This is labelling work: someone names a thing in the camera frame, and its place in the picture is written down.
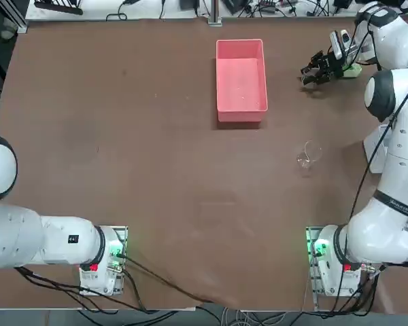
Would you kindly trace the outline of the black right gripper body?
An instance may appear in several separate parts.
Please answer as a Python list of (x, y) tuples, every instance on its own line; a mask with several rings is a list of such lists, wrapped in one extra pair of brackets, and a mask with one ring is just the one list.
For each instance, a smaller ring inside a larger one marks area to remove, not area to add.
[(342, 78), (344, 59), (337, 59), (333, 51), (322, 55), (321, 75), (322, 77)]

